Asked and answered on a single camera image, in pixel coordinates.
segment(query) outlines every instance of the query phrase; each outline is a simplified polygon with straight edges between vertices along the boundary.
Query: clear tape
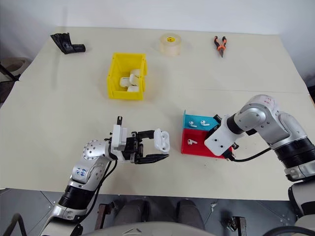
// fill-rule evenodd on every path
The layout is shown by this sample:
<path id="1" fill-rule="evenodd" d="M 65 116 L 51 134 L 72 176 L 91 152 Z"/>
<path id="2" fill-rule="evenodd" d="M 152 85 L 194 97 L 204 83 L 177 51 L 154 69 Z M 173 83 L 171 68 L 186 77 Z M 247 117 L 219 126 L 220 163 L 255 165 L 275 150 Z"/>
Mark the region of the clear tape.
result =
<path id="1" fill-rule="evenodd" d="M 174 33 L 163 34 L 160 38 L 159 50 L 167 56 L 177 56 L 181 53 L 182 39 Z"/>

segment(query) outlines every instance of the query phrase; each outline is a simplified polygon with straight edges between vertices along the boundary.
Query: wire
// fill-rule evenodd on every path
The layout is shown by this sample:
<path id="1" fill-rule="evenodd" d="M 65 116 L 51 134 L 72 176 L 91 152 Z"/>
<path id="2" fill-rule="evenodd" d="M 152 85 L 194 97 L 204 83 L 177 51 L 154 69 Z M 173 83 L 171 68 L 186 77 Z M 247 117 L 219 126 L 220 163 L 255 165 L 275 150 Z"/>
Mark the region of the wire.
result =
<path id="1" fill-rule="evenodd" d="M 208 220 L 209 220 L 209 217 L 211 216 L 211 214 L 212 214 L 212 212 L 214 211 L 214 208 L 216 207 L 216 205 L 218 204 L 218 199 L 214 202 L 214 203 L 211 203 L 210 204 L 210 212 L 209 212 L 209 214 L 207 215 L 207 218 L 205 219 L 205 223 L 204 223 L 204 225 L 206 225 L 207 224 L 207 222 L 208 222 Z"/>
<path id="2" fill-rule="evenodd" d="M 10 236 L 12 234 L 12 231 L 14 230 L 15 225 L 16 225 L 17 222 L 19 222 L 19 226 L 20 226 L 20 230 L 21 230 L 22 236 L 26 236 L 24 222 L 23 222 L 23 219 L 22 219 L 22 217 L 21 217 L 21 215 L 19 213 L 14 214 L 14 216 L 11 219 L 11 223 L 8 226 L 8 228 L 6 228 L 3 236 Z"/>
<path id="3" fill-rule="evenodd" d="M 231 161 L 235 161 L 235 162 L 250 161 L 250 160 L 253 160 L 253 159 L 256 158 L 256 157 L 261 156 L 262 154 L 264 154 L 264 153 L 266 153 L 266 152 L 268 152 L 268 151 L 270 151 L 270 150 L 271 150 L 271 148 L 269 147 L 269 148 L 265 149 L 264 151 L 261 151 L 260 153 L 257 153 L 256 155 L 251 156 L 251 157 L 246 158 L 246 159 L 235 159 L 232 155 L 229 155 L 229 156 L 228 156 L 228 159 L 230 159 Z"/>
<path id="4" fill-rule="evenodd" d="M 315 232 L 313 230 L 305 229 L 298 226 L 281 226 L 277 227 L 273 230 L 268 231 L 263 236 L 277 236 L 279 234 L 284 233 L 300 233 L 308 236 L 315 236 Z"/>
<path id="5" fill-rule="evenodd" d="M 111 173 L 113 173 L 113 171 L 114 171 L 115 168 L 117 167 L 117 160 L 115 161 L 114 167 L 113 167 L 113 168 L 111 169 L 111 171 L 107 174 L 110 165 L 111 165 L 111 162 L 108 163 L 108 165 L 107 165 L 107 167 L 106 167 L 106 170 L 105 170 L 105 172 L 104 172 L 104 177 L 100 180 L 100 182 L 99 182 L 99 184 L 98 184 L 98 186 L 97 186 L 96 193 L 95 193 L 95 196 L 94 196 L 94 200 L 93 200 L 93 203 L 92 203 L 92 205 L 91 205 L 89 211 L 81 218 L 80 222 L 82 222 L 85 218 L 87 218 L 88 215 L 89 215 L 89 214 L 91 213 L 91 211 L 93 210 L 93 208 L 94 208 L 94 206 L 95 206 L 95 203 L 96 203 L 96 200 L 97 200 L 97 197 L 98 197 L 99 190 L 100 190 L 100 188 L 101 188 L 101 186 L 102 186 L 104 180 L 105 180 L 107 177 L 109 177 L 109 175 L 110 175 Z"/>

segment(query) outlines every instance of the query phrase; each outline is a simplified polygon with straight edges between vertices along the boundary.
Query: table surface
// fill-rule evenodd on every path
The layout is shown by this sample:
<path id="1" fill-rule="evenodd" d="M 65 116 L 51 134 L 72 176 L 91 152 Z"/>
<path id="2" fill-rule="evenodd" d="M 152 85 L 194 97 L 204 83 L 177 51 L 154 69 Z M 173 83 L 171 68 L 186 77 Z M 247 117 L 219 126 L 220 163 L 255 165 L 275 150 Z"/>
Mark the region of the table surface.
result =
<path id="1" fill-rule="evenodd" d="M 252 96 L 276 98 L 315 141 L 315 109 L 307 88 L 275 35 L 224 33 L 227 50 L 215 50 L 217 33 L 173 31 L 182 53 L 158 51 L 165 30 L 57 28 L 87 51 L 64 55 L 48 39 L 0 109 L 0 186 L 64 191 L 86 142 L 109 137 L 117 116 L 129 131 L 161 128 L 170 156 L 150 165 L 120 163 L 100 193 L 227 199 L 287 200 L 292 185 L 270 151 L 233 163 L 181 154 L 182 116 L 233 114 Z M 143 101 L 111 100 L 106 76 L 114 52 L 145 53 Z M 238 141 L 237 158 L 267 148 L 257 135 Z M 146 154 L 156 153 L 153 141 Z"/>

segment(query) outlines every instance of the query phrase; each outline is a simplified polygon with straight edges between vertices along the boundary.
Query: yellow plastic bin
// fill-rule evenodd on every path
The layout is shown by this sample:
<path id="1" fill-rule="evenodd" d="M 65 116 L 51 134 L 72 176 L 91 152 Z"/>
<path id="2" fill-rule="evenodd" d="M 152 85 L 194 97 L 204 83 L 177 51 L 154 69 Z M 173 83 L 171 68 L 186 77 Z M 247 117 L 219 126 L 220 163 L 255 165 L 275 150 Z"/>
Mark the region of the yellow plastic bin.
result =
<path id="1" fill-rule="evenodd" d="M 140 69 L 139 92 L 127 92 L 127 88 L 119 85 L 120 78 L 129 77 L 130 71 L 133 69 Z M 145 75 L 147 75 L 145 54 L 114 53 L 107 76 L 108 97 L 114 99 L 143 100 Z"/>

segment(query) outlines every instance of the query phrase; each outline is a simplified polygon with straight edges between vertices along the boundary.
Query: orange-handled pliers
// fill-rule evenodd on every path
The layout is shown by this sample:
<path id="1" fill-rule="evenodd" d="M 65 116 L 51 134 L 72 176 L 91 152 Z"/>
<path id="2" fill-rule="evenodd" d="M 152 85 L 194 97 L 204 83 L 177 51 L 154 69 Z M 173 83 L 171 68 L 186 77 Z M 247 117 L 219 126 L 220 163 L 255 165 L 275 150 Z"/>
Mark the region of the orange-handled pliers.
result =
<path id="1" fill-rule="evenodd" d="M 225 49 L 226 49 L 226 47 L 225 47 L 225 45 L 226 45 L 226 37 L 225 37 L 225 36 L 223 36 L 222 42 L 223 42 L 223 44 L 220 44 L 220 43 L 218 42 L 218 37 L 215 36 L 215 45 L 216 45 L 216 47 L 217 47 L 217 50 L 220 52 L 221 57 L 223 58 L 223 52 L 224 52 Z"/>

